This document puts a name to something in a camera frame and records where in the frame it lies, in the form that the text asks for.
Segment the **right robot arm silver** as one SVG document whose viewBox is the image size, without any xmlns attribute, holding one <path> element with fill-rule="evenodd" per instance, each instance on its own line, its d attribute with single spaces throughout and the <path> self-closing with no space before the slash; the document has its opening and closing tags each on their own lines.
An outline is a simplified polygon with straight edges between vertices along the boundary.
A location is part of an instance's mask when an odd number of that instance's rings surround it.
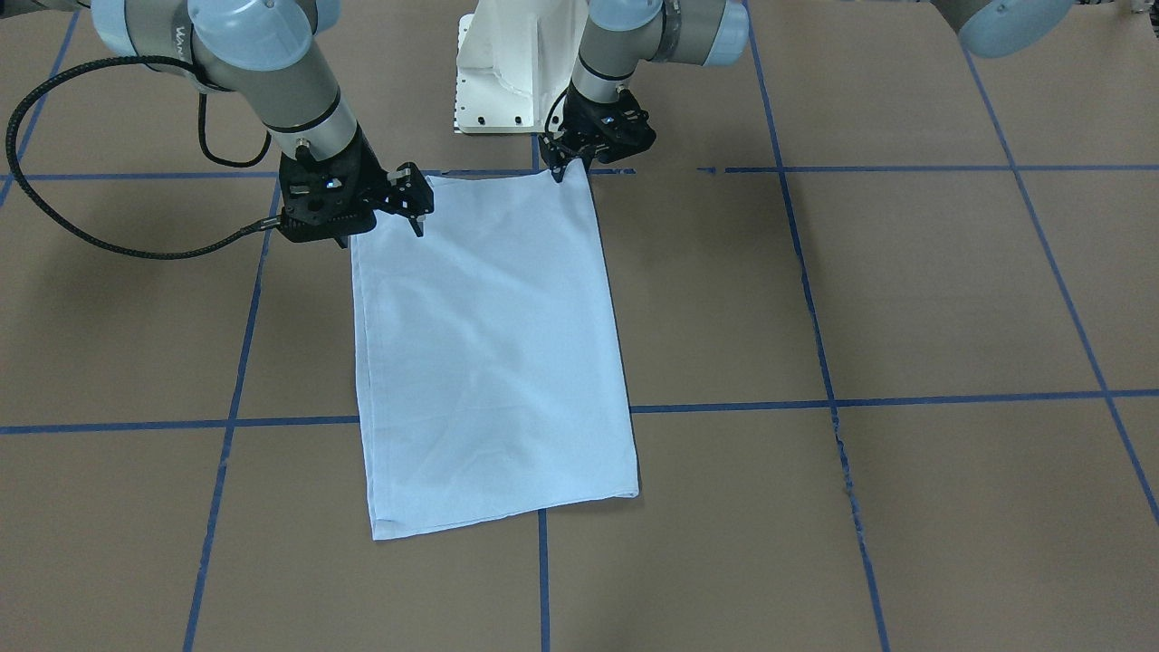
<svg viewBox="0 0 1159 652">
<path fill-rule="evenodd" d="M 433 210 L 414 162 L 379 164 L 316 44 L 337 1 L 92 1 L 92 23 L 118 54 L 185 75 L 203 91 L 236 91 L 280 149 L 283 207 L 267 227 L 296 243 L 372 230 L 403 217 L 417 236 Z"/>
</svg>

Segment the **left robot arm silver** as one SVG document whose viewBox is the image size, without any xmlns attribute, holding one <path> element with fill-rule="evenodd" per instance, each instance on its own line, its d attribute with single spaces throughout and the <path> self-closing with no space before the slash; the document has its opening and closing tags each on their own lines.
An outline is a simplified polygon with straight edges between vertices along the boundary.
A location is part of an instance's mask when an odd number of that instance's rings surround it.
<svg viewBox="0 0 1159 652">
<path fill-rule="evenodd" d="M 968 53 L 1001 58 L 1032 46 L 1067 16 L 1067 1 L 936 1 Z M 656 132 L 630 90 L 640 63 L 724 67 L 744 53 L 751 16 L 741 1 L 591 1 L 574 69 L 538 137 L 551 177 L 575 161 L 613 164 L 653 148 Z"/>
</svg>

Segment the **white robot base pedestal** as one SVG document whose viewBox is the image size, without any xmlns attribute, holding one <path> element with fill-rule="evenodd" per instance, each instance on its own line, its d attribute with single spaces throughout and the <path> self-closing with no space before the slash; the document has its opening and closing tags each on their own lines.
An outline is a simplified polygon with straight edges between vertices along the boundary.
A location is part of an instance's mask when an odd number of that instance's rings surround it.
<svg viewBox="0 0 1159 652">
<path fill-rule="evenodd" d="M 480 1 L 458 20 L 455 111 L 461 135 L 542 131 L 570 82 L 586 1 Z"/>
</svg>

